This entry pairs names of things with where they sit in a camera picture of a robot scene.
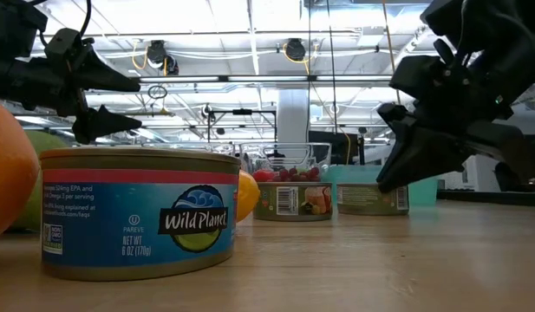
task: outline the wild planet logo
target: wild planet logo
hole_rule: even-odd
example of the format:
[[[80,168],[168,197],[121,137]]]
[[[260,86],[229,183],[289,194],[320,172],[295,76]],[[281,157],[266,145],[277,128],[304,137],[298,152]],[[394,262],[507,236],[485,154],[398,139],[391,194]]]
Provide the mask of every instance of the wild planet logo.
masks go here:
[[[185,251],[204,252],[210,249],[227,228],[228,208],[216,188],[194,186],[173,203],[161,209],[160,235],[170,235]]]

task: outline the red stripe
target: red stripe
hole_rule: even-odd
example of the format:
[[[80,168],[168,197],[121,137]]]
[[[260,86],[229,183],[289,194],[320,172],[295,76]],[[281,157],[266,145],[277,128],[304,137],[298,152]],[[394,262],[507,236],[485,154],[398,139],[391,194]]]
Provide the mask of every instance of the red stripe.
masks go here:
[[[238,175],[141,169],[47,169],[44,183],[238,184]]]

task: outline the teal container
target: teal container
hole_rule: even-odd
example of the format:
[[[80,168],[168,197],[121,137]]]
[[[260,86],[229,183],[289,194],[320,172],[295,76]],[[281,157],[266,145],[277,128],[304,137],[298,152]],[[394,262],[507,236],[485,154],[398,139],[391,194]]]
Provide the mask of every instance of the teal container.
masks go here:
[[[374,184],[381,169],[382,166],[332,166],[323,175],[323,182],[333,184],[332,196],[336,198],[337,183]],[[409,185],[408,195],[411,207],[436,205],[437,178],[423,179]]]

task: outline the robotic arm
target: robotic arm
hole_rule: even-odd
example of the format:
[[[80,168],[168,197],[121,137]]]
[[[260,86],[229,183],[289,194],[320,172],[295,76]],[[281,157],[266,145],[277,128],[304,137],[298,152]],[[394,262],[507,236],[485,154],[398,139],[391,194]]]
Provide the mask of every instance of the robotic arm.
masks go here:
[[[28,110],[40,106],[61,117],[76,116],[73,133],[83,144],[140,127],[139,120],[112,114],[104,106],[97,111],[88,107],[85,89],[135,92],[140,84],[103,64],[93,40],[82,40],[80,32],[61,29],[45,47],[46,58],[17,60],[30,56],[36,32],[41,34],[47,21],[33,3],[0,0],[0,98],[18,101]]]
[[[385,104],[379,115],[396,143],[377,178],[382,192],[462,171],[474,154],[504,162],[521,179],[535,177],[535,141],[493,123],[535,83],[534,0],[434,0],[421,15],[438,36],[439,56],[405,57],[390,87],[413,96],[415,110]],[[469,63],[474,53],[480,54]]]

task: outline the barcode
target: barcode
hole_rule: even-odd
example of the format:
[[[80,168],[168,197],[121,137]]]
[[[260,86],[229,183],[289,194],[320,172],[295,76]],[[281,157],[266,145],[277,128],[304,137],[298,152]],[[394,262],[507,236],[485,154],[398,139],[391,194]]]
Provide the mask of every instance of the barcode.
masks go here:
[[[298,215],[298,188],[278,187],[277,188],[277,215],[297,216]]]
[[[338,186],[338,190],[336,193],[336,202],[338,204],[344,204],[344,189],[341,186]]]
[[[408,207],[408,188],[399,187],[396,189],[396,202],[398,210],[407,210]]]

